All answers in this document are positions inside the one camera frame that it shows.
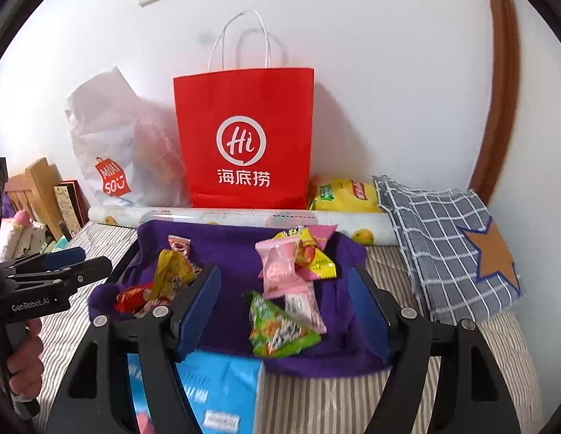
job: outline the blue package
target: blue package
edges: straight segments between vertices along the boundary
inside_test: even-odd
[[[149,417],[139,355],[128,354],[128,367],[136,415]],[[196,350],[176,369],[204,434],[257,432],[264,383],[260,360]]]

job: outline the barcode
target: barcode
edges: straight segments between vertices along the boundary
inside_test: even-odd
[[[223,430],[226,432],[238,432],[238,424],[240,424],[241,417],[235,414],[219,413],[206,410],[204,413],[204,422],[206,427],[211,427],[216,430]]]

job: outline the shopping bag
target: shopping bag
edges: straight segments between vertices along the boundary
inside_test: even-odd
[[[74,154],[100,204],[187,205],[178,143],[117,68],[77,88],[65,113]]]
[[[264,34],[265,68],[210,72],[228,25],[250,12]],[[313,69],[270,68],[270,42],[258,12],[242,12],[224,26],[208,73],[174,79],[194,207],[306,208],[313,84]]]

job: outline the red paper bag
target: red paper bag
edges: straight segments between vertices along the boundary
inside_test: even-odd
[[[122,197],[132,190],[128,186],[126,174],[121,166],[110,158],[97,157],[97,172],[103,179],[102,191],[113,197]]]
[[[229,21],[214,48],[226,27],[245,13]],[[264,25],[262,31],[268,67]],[[208,72],[174,79],[194,207],[306,208],[313,85],[314,71],[309,68]]]

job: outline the star with blue outline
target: star with blue outline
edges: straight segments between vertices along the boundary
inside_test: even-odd
[[[492,218],[489,218],[485,230],[469,230],[459,226],[457,228],[479,252],[476,281],[499,275],[520,295],[521,289],[515,272],[514,258]]]

